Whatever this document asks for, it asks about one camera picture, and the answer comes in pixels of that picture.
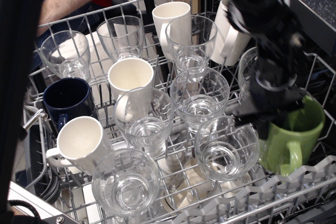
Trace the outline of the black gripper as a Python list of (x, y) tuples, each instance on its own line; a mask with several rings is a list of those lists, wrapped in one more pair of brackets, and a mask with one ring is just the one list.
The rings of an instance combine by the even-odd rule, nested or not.
[(265, 79), (259, 79), (259, 74), (251, 74), (249, 95), (232, 112), (235, 125), (255, 125), (261, 140), (268, 138), (269, 121), (290, 130), (289, 112), (304, 105), (305, 92), (295, 84), (296, 79), (294, 75), (285, 84), (274, 87)]

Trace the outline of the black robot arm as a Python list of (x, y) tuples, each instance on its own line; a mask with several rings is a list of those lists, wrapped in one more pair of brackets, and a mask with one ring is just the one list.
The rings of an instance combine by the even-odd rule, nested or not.
[[(1, 0), (1, 223), (15, 222), (7, 195), (41, 4)], [(236, 117), (258, 123), (298, 108), (301, 97), (291, 79), (295, 57), (303, 50), (301, 26), (289, 0), (231, 0), (228, 18), (260, 45), (252, 100), (238, 107)]]

